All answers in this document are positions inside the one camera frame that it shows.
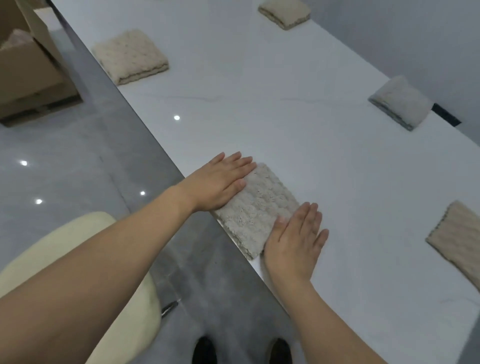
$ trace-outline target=white countertop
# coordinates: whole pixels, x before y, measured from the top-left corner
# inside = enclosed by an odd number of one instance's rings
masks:
[[[480,294],[425,238],[455,199],[480,213],[478,146],[433,113],[406,131],[367,101],[385,75],[313,21],[281,30],[257,1],[54,4],[89,49],[139,28],[168,57],[119,90],[184,175],[241,150],[319,203],[331,233],[313,284],[382,357],[456,361]]]

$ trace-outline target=shoe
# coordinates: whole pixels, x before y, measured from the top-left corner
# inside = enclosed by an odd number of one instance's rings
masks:
[[[216,364],[216,352],[213,342],[202,336],[193,351],[192,364]]]
[[[274,339],[270,344],[268,364],[292,364],[290,346],[283,339]]]

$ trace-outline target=tiled floor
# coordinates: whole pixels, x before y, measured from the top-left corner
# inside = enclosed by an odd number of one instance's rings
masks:
[[[73,44],[64,31],[53,35],[84,103],[0,126],[0,269],[70,220],[92,211],[122,218],[182,178],[67,31]],[[272,338],[294,342],[287,314],[208,213],[187,221],[151,273],[162,304],[181,302],[135,363],[189,363],[204,333],[216,342],[220,363],[263,363]]]

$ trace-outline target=forearm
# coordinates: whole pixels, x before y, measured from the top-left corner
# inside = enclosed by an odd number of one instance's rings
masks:
[[[308,363],[385,363],[321,299],[310,282],[284,288],[282,299]]]
[[[0,362],[84,363],[191,213],[170,188],[3,297]]]

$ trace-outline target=marble surface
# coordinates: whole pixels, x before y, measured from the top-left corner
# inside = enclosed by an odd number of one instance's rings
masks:
[[[120,219],[183,178],[75,33],[51,29],[84,103],[0,124],[0,270],[68,221]],[[261,363],[279,336],[298,349],[287,314],[210,214],[194,214],[150,272],[161,302],[180,304],[133,363],[190,363],[204,334],[219,363]]]
[[[282,31],[257,1],[53,2],[88,48],[137,27],[169,58],[119,90],[184,175],[242,150],[320,204],[314,286],[382,357],[459,358],[480,295],[424,240],[455,199],[480,213],[478,146],[433,113],[404,130],[367,101],[385,75],[314,22]]]

